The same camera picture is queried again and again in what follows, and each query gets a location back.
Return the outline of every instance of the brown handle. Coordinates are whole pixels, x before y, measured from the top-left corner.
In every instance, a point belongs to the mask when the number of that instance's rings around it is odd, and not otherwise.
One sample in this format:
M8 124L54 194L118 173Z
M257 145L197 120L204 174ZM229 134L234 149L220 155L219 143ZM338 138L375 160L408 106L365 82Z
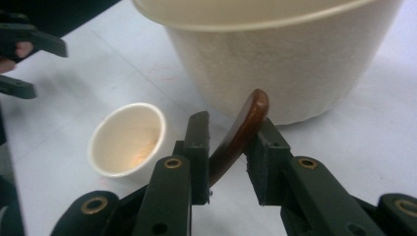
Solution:
M268 95L255 89L246 100L224 140L208 161L208 184L213 186L243 153L261 129L269 110Z

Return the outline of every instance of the table surface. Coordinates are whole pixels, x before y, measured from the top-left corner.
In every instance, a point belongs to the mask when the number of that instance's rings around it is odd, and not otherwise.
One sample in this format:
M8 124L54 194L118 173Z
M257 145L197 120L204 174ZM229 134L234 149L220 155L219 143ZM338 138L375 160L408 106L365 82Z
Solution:
M323 162L345 189L371 204L385 193L417 197L417 2L404 1L357 87L325 114L280 126L295 155ZM38 52L8 73L35 84L37 98L1 95L28 235L48 235L78 197L139 188L89 167L89 137L107 114L149 102L183 139L188 117L210 113L210 145L232 124L206 104L162 26L123 0L64 37L69 58ZM193 235L285 235L277 206L259 206L242 156L193 207Z

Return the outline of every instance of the small white cup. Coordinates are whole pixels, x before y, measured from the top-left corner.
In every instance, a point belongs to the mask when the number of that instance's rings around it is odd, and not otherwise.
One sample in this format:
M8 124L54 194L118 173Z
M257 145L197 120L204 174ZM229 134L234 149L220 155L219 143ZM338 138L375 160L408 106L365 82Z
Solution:
M100 175L147 184L156 162L172 154L176 136L154 105L134 103L112 112L89 141L89 163Z

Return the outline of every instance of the finger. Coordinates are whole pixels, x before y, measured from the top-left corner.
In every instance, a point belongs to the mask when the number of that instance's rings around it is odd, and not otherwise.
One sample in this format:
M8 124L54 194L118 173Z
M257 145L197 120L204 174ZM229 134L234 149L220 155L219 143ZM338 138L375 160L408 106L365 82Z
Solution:
M14 70L16 63L5 57L0 57L0 74Z
M16 55L19 58L27 57L33 50L33 45L30 42L17 42L16 43Z

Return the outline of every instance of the ceramic cup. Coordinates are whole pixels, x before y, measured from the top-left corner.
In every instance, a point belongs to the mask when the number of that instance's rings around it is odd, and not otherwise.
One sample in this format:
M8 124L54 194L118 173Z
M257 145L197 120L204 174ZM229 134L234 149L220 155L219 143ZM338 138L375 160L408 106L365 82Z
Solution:
M147 184L156 162L172 154L176 136L154 105L134 103L108 115L89 142L89 163L100 175Z
M401 0L133 0L166 26L202 97L236 117L254 89L276 125L333 108L357 84Z

